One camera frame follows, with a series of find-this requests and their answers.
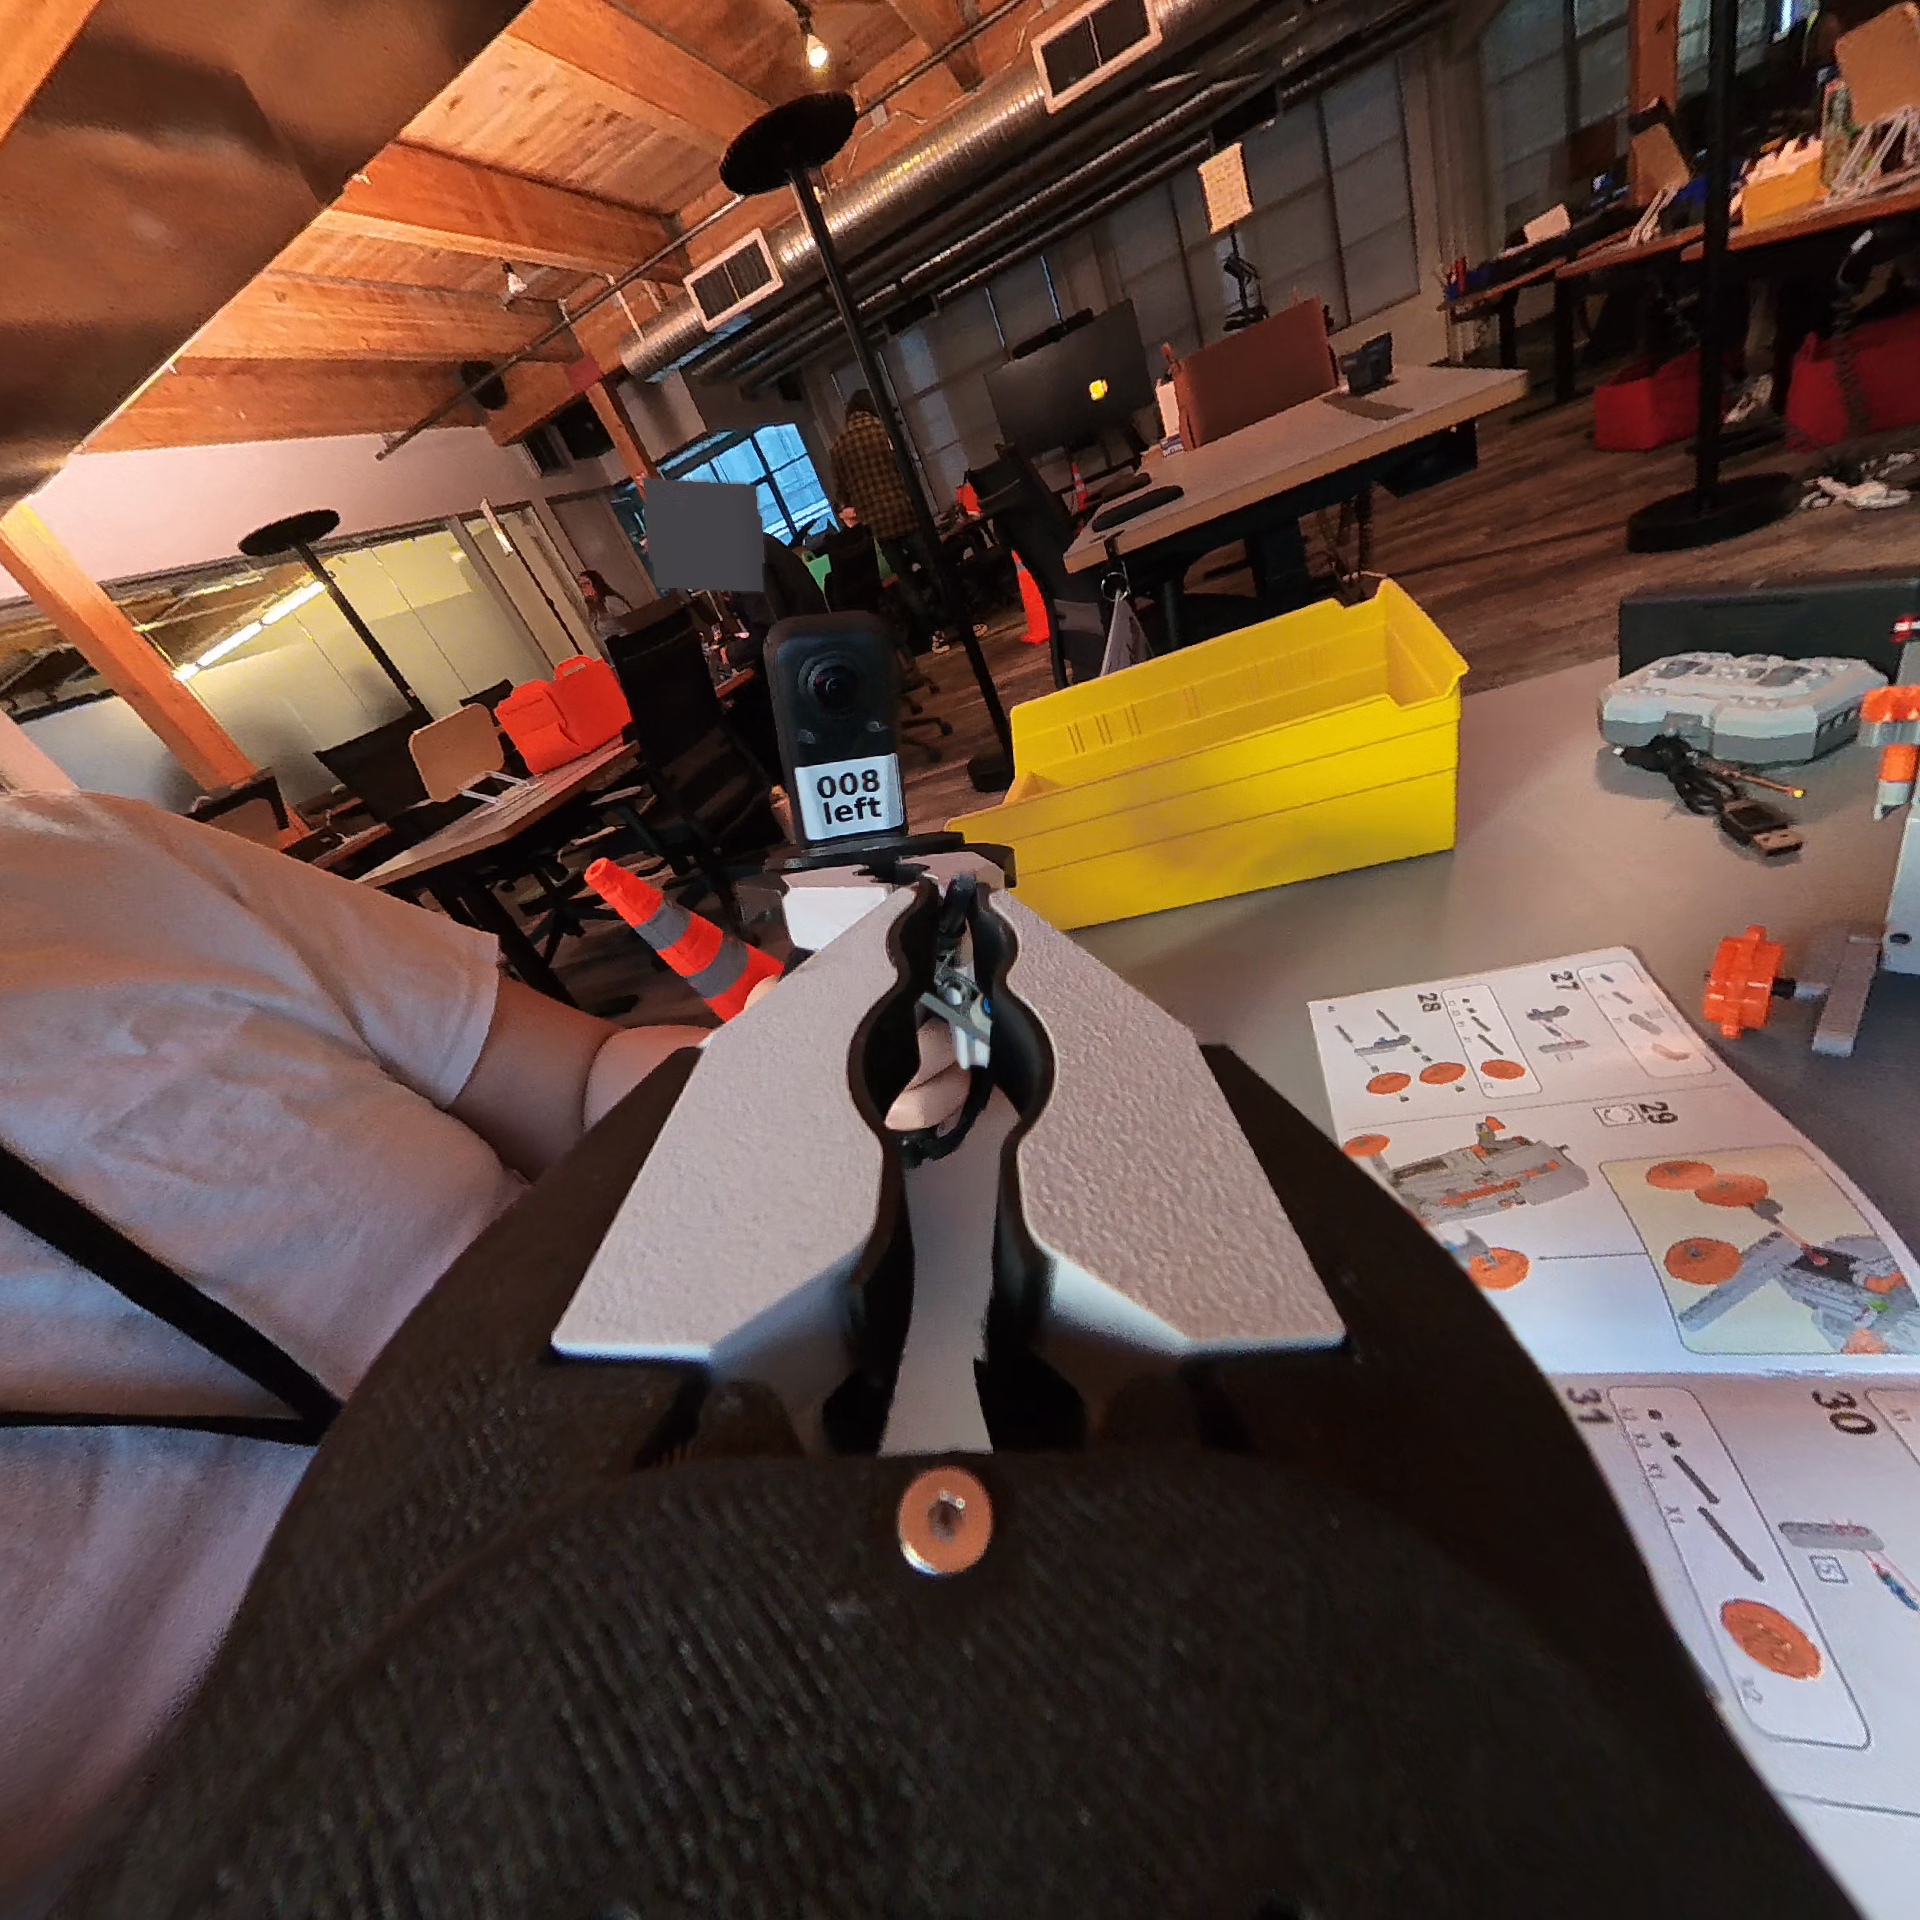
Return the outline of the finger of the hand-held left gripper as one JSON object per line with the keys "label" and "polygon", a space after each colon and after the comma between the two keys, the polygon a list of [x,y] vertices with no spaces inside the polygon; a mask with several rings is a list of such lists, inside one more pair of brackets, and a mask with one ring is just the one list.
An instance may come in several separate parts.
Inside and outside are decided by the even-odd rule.
{"label": "finger of the hand-held left gripper", "polygon": [[992,992],[981,916],[944,929],[934,940],[927,986],[917,995],[919,1064],[893,1100],[893,1135],[903,1144],[960,1139],[992,1091]]}

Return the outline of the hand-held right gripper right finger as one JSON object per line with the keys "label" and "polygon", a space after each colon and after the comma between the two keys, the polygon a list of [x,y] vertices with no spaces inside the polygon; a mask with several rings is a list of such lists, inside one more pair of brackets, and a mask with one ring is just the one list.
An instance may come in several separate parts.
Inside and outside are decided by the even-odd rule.
{"label": "hand-held right gripper right finger", "polygon": [[995,1443],[1084,1443],[1201,1360],[1335,1353],[1347,1329],[1188,1027],[1003,891],[974,920],[992,1016]]}

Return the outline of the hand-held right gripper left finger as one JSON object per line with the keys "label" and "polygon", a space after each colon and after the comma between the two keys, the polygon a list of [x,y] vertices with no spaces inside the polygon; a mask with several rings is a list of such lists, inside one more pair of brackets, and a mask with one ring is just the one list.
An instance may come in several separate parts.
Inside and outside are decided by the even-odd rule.
{"label": "hand-held right gripper left finger", "polygon": [[901,1145],[931,887],[885,889],[717,1028],[560,1314],[572,1360],[774,1391],[807,1441],[877,1443],[915,1304]]}

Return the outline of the yellow plastic parts bin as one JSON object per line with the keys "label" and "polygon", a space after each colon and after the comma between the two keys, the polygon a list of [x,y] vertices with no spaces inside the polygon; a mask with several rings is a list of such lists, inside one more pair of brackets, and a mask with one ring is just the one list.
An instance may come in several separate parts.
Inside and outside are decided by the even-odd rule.
{"label": "yellow plastic parts bin", "polygon": [[949,827],[1062,930],[1452,851],[1467,671],[1396,584],[1326,600],[1017,707]]}

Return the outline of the instruction booklet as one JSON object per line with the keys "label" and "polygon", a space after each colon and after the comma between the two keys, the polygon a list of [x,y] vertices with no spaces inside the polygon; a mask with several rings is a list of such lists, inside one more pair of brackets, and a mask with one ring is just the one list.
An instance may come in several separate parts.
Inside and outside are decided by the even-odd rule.
{"label": "instruction booklet", "polygon": [[1766,1783],[1916,1824],[1916,1257],[1629,949],[1307,1004],[1329,1130],[1583,1431]]}

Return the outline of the grey desk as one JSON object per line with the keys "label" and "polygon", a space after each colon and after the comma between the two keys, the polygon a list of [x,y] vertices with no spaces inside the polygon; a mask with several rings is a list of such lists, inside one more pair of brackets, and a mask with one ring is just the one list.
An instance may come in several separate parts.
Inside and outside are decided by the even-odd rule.
{"label": "grey desk", "polygon": [[[1761,925],[1799,977],[1833,929],[1879,929],[1901,820],[1868,816],[1871,754],[1848,748],[1792,776],[1811,788],[1792,807],[1805,847],[1753,856],[1599,744],[1601,681],[1605,667],[1587,665],[1463,704],[1449,852],[1086,929],[1078,943],[1329,1135],[1311,1000],[1629,949],[1916,1257],[1916,978],[1879,978],[1845,1060],[1811,1052],[1821,1011],[1811,1002],[1775,1000],[1766,1027],[1739,1040],[1697,1020],[1723,936]],[[1863,1915],[1916,1915],[1916,1824],[1775,1797]]]}

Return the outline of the orange traffic cone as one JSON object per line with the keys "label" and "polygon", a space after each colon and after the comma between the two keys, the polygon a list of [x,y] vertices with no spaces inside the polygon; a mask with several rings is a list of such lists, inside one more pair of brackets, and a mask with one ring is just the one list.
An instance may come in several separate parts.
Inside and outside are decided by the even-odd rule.
{"label": "orange traffic cone", "polygon": [[716,921],[685,911],[663,889],[608,858],[595,860],[583,880],[688,983],[717,1021],[745,1013],[764,989],[783,977],[782,963],[767,952],[755,949]]}

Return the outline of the black computer monitor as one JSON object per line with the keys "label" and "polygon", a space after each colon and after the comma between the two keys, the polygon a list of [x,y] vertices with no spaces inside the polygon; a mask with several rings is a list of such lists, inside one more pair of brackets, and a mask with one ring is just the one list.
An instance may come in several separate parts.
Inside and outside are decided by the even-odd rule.
{"label": "black computer monitor", "polygon": [[1156,426],[1156,381],[1147,369],[1133,301],[1081,315],[1056,341],[987,373],[998,443],[1039,460],[1097,448],[1121,436],[1140,448],[1139,426]]}

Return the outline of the person's white shirt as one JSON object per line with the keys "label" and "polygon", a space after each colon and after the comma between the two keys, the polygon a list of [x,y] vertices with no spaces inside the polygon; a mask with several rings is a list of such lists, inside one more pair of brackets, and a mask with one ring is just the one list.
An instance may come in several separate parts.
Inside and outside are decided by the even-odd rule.
{"label": "person's white shirt", "polygon": [[[513,1200],[489,936],[132,800],[3,807],[4,1145],[333,1396]],[[309,1455],[4,1431],[4,1915],[197,1691]]]}

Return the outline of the grey office table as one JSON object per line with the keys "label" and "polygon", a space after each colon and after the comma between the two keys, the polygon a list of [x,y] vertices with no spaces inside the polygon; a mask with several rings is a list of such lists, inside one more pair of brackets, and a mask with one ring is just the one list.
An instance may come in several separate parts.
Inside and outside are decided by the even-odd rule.
{"label": "grey office table", "polygon": [[[1175,650],[1305,609],[1335,589],[1310,575],[1303,517],[1367,490],[1407,497],[1472,473],[1477,420],[1527,393],[1520,369],[1406,369],[1368,395],[1305,400],[1167,455],[1156,487],[1176,498],[1111,530],[1088,525],[1062,564],[1097,586],[1125,579],[1160,611]],[[1244,545],[1255,597],[1188,594],[1188,568],[1224,545]]]}

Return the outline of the black floor lamp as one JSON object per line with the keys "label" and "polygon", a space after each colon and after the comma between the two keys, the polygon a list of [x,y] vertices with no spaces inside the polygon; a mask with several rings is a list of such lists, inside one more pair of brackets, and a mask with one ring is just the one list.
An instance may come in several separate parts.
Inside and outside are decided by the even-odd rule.
{"label": "black floor lamp", "polygon": [[835,251],[824,211],[813,187],[815,171],[848,145],[854,123],[856,105],[852,97],[841,89],[811,91],[790,104],[782,104],[764,113],[734,137],[719,161],[719,179],[725,187],[740,200],[769,192],[779,184],[790,186],[796,194],[800,217],[811,235],[835,309],[843,323],[856,365],[875,402],[877,420],[891,442],[895,471],[919,528],[919,545],[931,563],[933,581],[939,588],[942,631],[964,648],[981,703],[997,736],[997,748],[992,753],[982,753],[966,761],[966,776],[976,794],[998,796],[1014,780],[1013,731],[1007,716],[1000,704],[997,681],[992,680],[990,665],[981,651],[968,601],[942,548],[927,498],[908,455],[904,431],[895,418],[895,410],[889,402],[887,392],[881,388],[885,381],[879,362],[867,329],[859,323],[856,301],[848,289],[848,280],[843,277],[843,266]]}
{"label": "black floor lamp", "polygon": [[364,642],[373,661],[377,664],[380,672],[387,676],[388,683],[395,685],[398,695],[401,697],[404,711],[414,717],[416,728],[428,724],[429,711],[423,707],[421,697],[416,695],[414,685],[400,672],[392,657],[373,636],[366,619],[357,613],[352,601],[348,600],[344,589],[332,579],[328,568],[319,556],[319,545],[328,539],[340,528],[340,514],[333,509],[312,509],[299,512],[280,520],[271,520],[248,536],[243,536],[238,541],[238,552],[247,560],[280,560],[285,556],[299,557],[312,581],[324,589],[326,600],[335,605],[348,628]]}

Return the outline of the partly built toy robot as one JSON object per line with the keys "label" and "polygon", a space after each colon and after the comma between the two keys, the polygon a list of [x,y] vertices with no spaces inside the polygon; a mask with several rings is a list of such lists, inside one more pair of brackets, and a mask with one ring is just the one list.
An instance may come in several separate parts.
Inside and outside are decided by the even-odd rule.
{"label": "partly built toy robot", "polygon": [[1784,949],[1761,925],[1721,940],[1701,1013],[1728,1040],[1764,1027],[1775,1000],[1817,1002],[1813,1053],[1846,1059],[1879,977],[1918,975],[1918,615],[1900,615],[1889,636],[1900,650],[1894,680],[1864,693],[1856,729],[1879,753],[1873,819],[1903,816],[1883,925],[1833,929],[1799,977],[1788,977]]}

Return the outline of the grey battery box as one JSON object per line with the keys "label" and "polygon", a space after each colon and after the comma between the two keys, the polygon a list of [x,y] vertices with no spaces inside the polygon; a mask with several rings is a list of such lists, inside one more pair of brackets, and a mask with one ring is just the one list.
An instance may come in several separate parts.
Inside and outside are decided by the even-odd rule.
{"label": "grey battery box", "polygon": [[1848,746],[1864,697],[1886,685],[1853,659],[1687,651],[1614,681],[1599,695],[1598,729],[1615,748],[1677,736],[1718,761],[1793,767]]}

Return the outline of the black box device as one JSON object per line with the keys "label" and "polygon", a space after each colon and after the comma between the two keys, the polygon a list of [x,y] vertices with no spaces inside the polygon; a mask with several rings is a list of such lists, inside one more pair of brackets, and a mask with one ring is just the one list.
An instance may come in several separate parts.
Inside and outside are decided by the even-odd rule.
{"label": "black box device", "polygon": [[1825,657],[1863,661],[1894,681],[1903,641],[1893,628],[1916,613],[1916,568],[1647,588],[1617,605],[1615,672],[1680,655]]}

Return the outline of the red bag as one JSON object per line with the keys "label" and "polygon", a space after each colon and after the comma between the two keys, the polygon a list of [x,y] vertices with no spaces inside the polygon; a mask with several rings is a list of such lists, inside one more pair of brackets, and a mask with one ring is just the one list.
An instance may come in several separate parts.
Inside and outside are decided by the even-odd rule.
{"label": "red bag", "polygon": [[1793,448],[1918,426],[1918,309],[1799,345],[1782,405]]}
{"label": "red bag", "polygon": [[1593,388],[1590,443],[1607,453],[1640,453],[1692,442],[1695,393],[1695,348],[1635,360]]}

